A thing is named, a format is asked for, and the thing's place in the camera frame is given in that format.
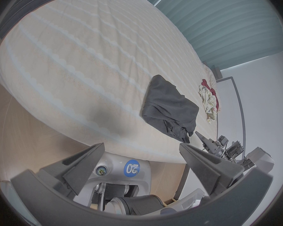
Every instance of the mattress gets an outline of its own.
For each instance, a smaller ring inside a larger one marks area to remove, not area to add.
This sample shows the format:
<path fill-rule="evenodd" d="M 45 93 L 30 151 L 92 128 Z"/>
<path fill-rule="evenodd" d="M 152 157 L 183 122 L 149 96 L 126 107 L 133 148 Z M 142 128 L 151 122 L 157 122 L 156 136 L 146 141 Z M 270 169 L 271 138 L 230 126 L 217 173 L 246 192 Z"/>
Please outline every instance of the mattress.
<path fill-rule="evenodd" d="M 86 145 L 104 142 L 110 153 L 185 163 L 180 142 L 141 117 L 156 74 L 199 106 L 196 130 L 215 139 L 199 95 L 207 68 L 147 0 L 54 0 L 0 46 L 0 83 L 43 123 Z M 196 135 L 190 141 L 202 147 Z"/>

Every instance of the bed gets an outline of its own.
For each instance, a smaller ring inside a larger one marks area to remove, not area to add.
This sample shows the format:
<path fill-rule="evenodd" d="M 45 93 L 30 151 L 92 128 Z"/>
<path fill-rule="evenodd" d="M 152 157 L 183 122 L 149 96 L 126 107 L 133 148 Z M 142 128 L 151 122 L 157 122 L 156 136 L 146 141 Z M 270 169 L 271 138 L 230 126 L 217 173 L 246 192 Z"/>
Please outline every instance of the bed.
<path fill-rule="evenodd" d="M 215 139 L 199 85 L 216 81 L 147 0 L 54 0 L 26 15 L 0 46 L 0 83 L 43 123 L 86 145 L 104 142 L 110 153 L 185 163 L 180 142 L 141 117 L 156 74 L 199 106 L 196 130 Z M 190 141 L 202 148 L 196 135 Z"/>

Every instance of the blue circular sticker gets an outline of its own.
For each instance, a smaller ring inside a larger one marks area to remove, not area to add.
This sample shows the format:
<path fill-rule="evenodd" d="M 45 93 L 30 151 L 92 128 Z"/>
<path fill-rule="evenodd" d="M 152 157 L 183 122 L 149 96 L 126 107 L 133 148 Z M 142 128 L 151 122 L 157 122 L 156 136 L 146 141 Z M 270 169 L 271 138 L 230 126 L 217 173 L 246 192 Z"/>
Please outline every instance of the blue circular sticker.
<path fill-rule="evenodd" d="M 134 177 L 140 170 L 139 162 L 137 160 L 130 160 L 124 166 L 124 175 L 126 177 Z"/>

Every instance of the red cloth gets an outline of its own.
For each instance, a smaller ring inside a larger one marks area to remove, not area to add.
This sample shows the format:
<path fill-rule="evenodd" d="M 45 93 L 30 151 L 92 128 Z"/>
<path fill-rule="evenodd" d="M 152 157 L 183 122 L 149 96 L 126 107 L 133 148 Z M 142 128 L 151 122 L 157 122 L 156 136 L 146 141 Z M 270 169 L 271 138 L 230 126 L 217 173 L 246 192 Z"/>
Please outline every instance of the red cloth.
<path fill-rule="evenodd" d="M 219 102 L 218 102 L 218 99 L 217 99 L 217 96 L 216 96 L 216 91 L 213 88 L 210 88 L 208 86 L 208 83 L 205 79 L 202 80 L 201 85 L 207 87 L 207 89 L 212 93 L 212 95 L 216 97 L 216 109 L 218 110 L 219 109 Z"/>

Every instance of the clothing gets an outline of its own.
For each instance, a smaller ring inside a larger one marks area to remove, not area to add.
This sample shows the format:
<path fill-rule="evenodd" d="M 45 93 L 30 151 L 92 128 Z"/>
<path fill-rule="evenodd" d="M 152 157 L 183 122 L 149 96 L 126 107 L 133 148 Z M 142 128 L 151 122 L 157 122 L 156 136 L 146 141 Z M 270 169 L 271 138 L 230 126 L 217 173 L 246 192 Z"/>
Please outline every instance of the clothing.
<path fill-rule="evenodd" d="M 143 119 L 160 132 L 184 143 L 190 143 L 196 127 L 199 107 L 181 95 L 176 86 L 161 75 L 155 75 L 149 85 L 142 110 Z"/>
<path fill-rule="evenodd" d="M 205 112 L 208 115 L 207 122 L 211 123 L 217 119 L 217 100 L 212 92 L 204 85 L 199 86 L 199 94 L 202 98 L 202 103 Z"/>
<path fill-rule="evenodd" d="M 218 102 L 218 98 L 217 98 L 215 90 L 208 86 L 208 83 L 207 83 L 207 81 L 205 79 L 202 80 L 201 85 L 207 87 L 207 89 L 212 93 L 212 95 L 214 95 L 216 97 L 216 108 L 217 108 L 217 111 L 218 111 L 219 110 L 219 102 Z"/>

